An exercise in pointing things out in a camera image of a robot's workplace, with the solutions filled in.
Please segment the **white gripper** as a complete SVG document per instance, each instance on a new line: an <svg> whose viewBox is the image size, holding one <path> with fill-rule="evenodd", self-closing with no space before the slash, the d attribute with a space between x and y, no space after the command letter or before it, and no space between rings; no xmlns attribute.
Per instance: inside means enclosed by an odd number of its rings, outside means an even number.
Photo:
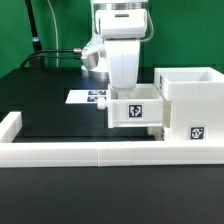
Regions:
<svg viewBox="0 0 224 224"><path fill-rule="evenodd" d="M128 99L128 90L134 89L137 83L140 41L123 39L88 43L81 53L81 60L88 70L98 66L102 52L105 53L111 87L118 90L120 100Z"/></svg>

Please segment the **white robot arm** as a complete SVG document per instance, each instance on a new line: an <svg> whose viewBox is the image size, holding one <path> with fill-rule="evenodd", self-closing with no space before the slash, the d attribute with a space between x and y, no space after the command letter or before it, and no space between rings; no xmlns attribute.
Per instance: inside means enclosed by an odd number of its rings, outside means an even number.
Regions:
<svg viewBox="0 0 224 224"><path fill-rule="evenodd" d="M119 99L135 89L140 44L150 41L154 27L149 0L90 0L92 38L81 60L87 71L107 72Z"/></svg>

